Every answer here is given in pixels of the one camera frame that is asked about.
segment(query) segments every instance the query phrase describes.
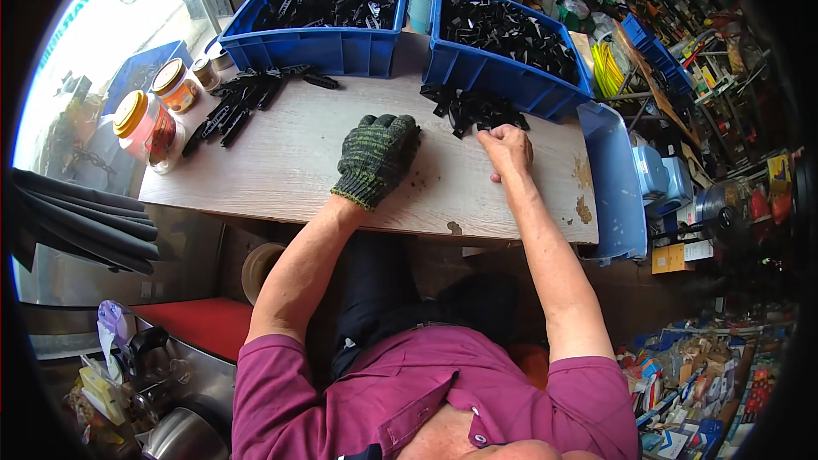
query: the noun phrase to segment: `green knit glove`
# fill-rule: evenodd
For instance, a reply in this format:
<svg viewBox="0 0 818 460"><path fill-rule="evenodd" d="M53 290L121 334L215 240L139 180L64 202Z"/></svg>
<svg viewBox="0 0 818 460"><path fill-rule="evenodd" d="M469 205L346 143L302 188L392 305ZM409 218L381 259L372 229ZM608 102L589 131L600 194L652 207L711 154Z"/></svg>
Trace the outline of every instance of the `green knit glove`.
<svg viewBox="0 0 818 460"><path fill-rule="evenodd" d="M330 192L373 210L406 178L421 146L420 133L412 116L364 116L343 140L341 178Z"/></svg>

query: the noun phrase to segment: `kettle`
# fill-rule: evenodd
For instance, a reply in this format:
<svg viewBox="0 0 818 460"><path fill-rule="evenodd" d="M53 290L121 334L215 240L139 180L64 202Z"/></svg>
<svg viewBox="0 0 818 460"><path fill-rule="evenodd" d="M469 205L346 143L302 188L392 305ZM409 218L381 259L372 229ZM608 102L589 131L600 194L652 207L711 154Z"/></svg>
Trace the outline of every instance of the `kettle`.
<svg viewBox="0 0 818 460"><path fill-rule="evenodd" d="M149 460L228 460L222 436L189 408L175 408L150 431L142 457Z"/></svg>

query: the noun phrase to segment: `red cushion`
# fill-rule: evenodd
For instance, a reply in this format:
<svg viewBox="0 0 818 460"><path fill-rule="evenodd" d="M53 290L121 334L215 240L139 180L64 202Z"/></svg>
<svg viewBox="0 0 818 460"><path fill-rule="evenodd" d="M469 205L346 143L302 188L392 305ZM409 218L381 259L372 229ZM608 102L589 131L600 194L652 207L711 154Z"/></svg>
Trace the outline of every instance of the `red cushion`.
<svg viewBox="0 0 818 460"><path fill-rule="evenodd" d="M251 326L253 307L224 297L167 304L132 305L151 325L161 325L191 346L234 362Z"/></svg>

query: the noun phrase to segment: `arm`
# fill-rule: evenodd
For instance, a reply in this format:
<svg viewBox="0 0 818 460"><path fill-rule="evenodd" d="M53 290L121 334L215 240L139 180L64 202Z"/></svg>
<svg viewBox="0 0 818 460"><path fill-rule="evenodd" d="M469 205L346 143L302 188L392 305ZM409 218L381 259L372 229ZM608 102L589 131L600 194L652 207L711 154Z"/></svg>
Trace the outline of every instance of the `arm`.
<svg viewBox="0 0 818 460"><path fill-rule="evenodd" d="M366 210L354 202L330 196L272 267L253 308L245 343L284 334L303 345L307 323L324 296L338 255L365 216Z"/></svg>
<svg viewBox="0 0 818 460"><path fill-rule="evenodd" d="M602 310L582 266L551 219L529 173L533 149L523 130L503 125L478 133L502 182L546 314L550 361L599 355L615 359Z"/></svg>
<svg viewBox="0 0 818 460"><path fill-rule="evenodd" d="M330 281L335 262L366 212L406 177L421 145L411 116L365 116L343 140L341 178L330 200L296 235L262 285L245 344L284 334L304 344L307 324Z"/></svg>

